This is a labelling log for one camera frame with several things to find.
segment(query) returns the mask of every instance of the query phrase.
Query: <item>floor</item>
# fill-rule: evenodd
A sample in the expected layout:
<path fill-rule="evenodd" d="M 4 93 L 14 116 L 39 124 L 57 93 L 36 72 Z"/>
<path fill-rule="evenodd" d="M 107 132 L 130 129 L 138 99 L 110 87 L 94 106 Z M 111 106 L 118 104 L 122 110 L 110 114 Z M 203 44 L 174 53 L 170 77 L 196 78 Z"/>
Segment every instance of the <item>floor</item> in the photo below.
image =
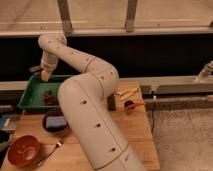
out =
<path fill-rule="evenodd" d="M 127 0 L 69 0 L 74 28 L 122 28 Z M 212 0 L 138 0 L 136 27 L 207 26 Z M 56 0 L 1 0 L 0 31 L 61 29 Z"/>
<path fill-rule="evenodd" d="M 213 102 L 148 104 L 161 171 L 213 170 Z"/>

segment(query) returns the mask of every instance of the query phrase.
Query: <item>gray floor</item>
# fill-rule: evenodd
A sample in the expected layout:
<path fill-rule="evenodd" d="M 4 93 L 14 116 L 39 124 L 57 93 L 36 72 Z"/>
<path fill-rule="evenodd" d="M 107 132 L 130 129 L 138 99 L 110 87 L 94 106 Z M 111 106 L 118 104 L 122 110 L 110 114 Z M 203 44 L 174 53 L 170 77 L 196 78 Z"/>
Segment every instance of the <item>gray floor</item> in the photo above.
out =
<path fill-rule="evenodd" d="M 213 170 L 213 102 L 155 103 L 147 107 L 161 171 Z"/>

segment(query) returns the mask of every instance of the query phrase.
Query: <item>bowl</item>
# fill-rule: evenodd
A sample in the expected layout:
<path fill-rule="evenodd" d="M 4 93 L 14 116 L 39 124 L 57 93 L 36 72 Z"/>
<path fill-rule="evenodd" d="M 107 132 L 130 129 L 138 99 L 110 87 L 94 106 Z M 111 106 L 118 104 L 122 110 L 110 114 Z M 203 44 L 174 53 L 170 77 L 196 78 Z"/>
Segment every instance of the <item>bowl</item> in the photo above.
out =
<path fill-rule="evenodd" d="M 39 146 L 39 142 L 34 136 L 22 136 L 10 146 L 8 160 L 15 166 L 26 166 L 35 159 L 39 151 Z"/>
<path fill-rule="evenodd" d="M 64 114 L 60 108 L 49 110 L 43 120 L 43 128 L 50 133 L 56 133 L 68 127 L 68 122 L 64 118 Z"/>

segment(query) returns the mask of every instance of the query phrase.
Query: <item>black wall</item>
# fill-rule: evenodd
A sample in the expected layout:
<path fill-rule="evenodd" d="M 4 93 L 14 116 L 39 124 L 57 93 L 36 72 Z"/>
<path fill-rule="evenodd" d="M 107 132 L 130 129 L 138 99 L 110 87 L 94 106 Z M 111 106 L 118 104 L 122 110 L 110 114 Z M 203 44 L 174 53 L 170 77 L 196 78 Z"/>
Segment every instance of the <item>black wall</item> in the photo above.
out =
<path fill-rule="evenodd" d="M 70 37 L 68 45 L 112 63 L 121 77 L 196 75 L 213 60 L 213 34 Z M 28 80 L 39 65 L 37 38 L 0 39 L 0 81 Z M 76 74 L 60 61 L 55 74 Z"/>

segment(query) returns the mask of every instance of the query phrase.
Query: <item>dark bowl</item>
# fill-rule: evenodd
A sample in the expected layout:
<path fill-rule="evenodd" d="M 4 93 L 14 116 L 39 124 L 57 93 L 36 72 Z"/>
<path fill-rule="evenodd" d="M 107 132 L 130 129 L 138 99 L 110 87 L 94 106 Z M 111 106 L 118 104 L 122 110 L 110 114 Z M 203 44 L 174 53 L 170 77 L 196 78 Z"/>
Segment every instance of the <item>dark bowl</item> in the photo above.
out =
<path fill-rule="evenodd" d="M 59 132 L 68 127 L 68 123 L 60 108 L 48 111 L 43 118 L 42 125 L 47 132 L 51 133 Z"/>

